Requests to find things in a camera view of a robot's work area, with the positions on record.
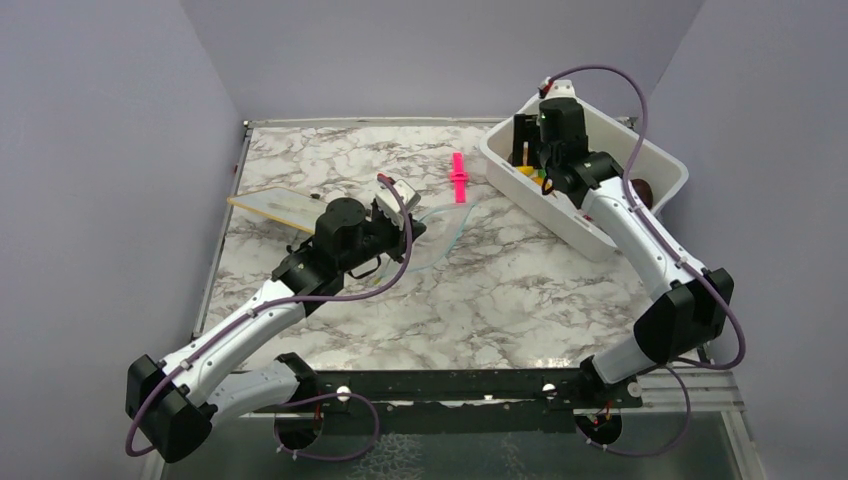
yellow object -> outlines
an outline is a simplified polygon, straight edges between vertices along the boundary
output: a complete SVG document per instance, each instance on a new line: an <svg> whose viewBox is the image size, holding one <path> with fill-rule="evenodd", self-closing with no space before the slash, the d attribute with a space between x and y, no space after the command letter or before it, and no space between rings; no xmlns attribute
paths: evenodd
<svg viewBox="0 0 848 480"><path fill-rule="evenodd" d="M536 169L533 167L515 167L515 169L528 177L536 173Z"/></svg>

cable clip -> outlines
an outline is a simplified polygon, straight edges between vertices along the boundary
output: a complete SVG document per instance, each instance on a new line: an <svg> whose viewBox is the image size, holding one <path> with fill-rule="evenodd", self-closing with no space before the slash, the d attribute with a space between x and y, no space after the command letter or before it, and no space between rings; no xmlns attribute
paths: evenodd
<svg viewBox="0 0 848 480"><path fill-rule="evenodd" d="M539 98L545 98L548 95L551 85L553 85L551 77L545 77L545 79L542 80L542 83L539 84Z"/></svg>
<svg viewBox="0 0 848 480"><path fill-rule="evenodd" d="M631 207L627 207L627 211L629 211L630 213L633 213L636 210L639 210L640 208L645 208L645 204L642 203L642 202L636 202L636 205L633 205Z"/></svg>

brown object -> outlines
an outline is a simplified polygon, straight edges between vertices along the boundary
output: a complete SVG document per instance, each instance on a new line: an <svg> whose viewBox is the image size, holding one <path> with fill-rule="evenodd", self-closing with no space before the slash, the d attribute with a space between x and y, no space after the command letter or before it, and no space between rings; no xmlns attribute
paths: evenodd
<svg viewBox="0 0 848 480"><path fill-rule="evenodd" d="M636 178L631 180L630 184L633 185L633 190L636 191L636 195L639 195L639 200L642 200L642 203L644 203L646 207L654 208L654 192L651 190L651 186L648 185L648 182L641 178Z"/></svg>

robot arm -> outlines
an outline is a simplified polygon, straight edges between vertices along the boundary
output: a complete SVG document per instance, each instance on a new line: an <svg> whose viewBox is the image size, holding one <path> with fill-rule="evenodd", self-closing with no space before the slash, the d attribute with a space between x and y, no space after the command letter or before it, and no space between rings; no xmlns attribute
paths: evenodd
<svg viewBox="0 0 848 480"><path fill-rule="evenodd" d="M345 273L375 258L379 261L383 253L402 261L408 251L404 229L411 230L413 240L424 233L423 224L404 214L418 203L418 193L402 180L380 181L392 185L392 191L377 194L370 215L354 199L332 201L318 218L315 235L290 250L244 305L159 362L144 355L130 366L127 414L166 461L194 451L214 424L291 398L299 379L284 363L231 373L272 336L334 300ZM131 440L128 453L146 453L132 450Z"/></svg>
<svg viewBox="0 0 848 480"><path fill-rule="evenodd" d="M605 152L588 148L583 108L574 98L551 97L539 104L538 162L545 169L542 193L562 192L612 238L639 274L654 303L633 333L617 345L585 359L581 388L587 396L633 375L646 373L718 337L725 313L704 286L676 263L660 236L729 302L733 280L724 270L709 271L686 252L653 215L640 218L625 195L622 169ZM643 221L650 222L649 232Z"/></svg>

marble surface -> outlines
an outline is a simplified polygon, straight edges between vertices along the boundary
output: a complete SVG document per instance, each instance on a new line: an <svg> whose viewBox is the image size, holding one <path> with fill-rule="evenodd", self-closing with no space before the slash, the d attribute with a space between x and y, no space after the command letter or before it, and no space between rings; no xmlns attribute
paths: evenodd
<svg viewBox="0 0 848 480"><path fill-rule="evenodd" d="M449 255L370 300L325 304L269 341L243 368L297 352L316 369L442 369L577 365L627 335L649 300L629 263L593 263L486 182L477 149L486 126L256 129L239 193L280 185L324 200L370 203L376 172L406 179L416 211L453 201L451 154L466 156L478 202ZM286 245L307 237L234 209L205 328L268 277ZM373 288L346 278L345 292Z"/></svg>

